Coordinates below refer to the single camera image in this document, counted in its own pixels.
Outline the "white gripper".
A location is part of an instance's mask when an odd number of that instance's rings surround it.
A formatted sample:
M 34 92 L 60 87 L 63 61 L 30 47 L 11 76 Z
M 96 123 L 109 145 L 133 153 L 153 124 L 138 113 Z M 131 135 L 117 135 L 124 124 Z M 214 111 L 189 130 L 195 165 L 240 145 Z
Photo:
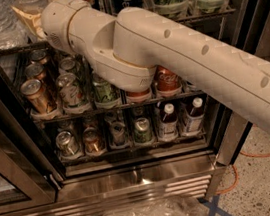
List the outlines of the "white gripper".
M 38 40 L 45 40 L 55 49 L 71 54 L 73 52 L 68 42 L 69 24 L 74 14 L 90 4 L 84 0 L 50 0 L 51 3 L 36 15 L 26 13 L 18 7 L 12 10 L 17 18 L 27 27 L 28 31 Z

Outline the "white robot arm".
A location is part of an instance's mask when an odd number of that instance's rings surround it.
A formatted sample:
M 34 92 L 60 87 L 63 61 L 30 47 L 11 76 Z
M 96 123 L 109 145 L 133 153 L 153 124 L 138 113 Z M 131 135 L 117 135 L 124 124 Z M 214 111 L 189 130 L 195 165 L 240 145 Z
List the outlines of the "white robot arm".
M 163 66 L 270 134 L 269 61 L 139 7 L 112 16 L 84 0 L 51 0 L 17 17 L 121 90 L 143 92 Z

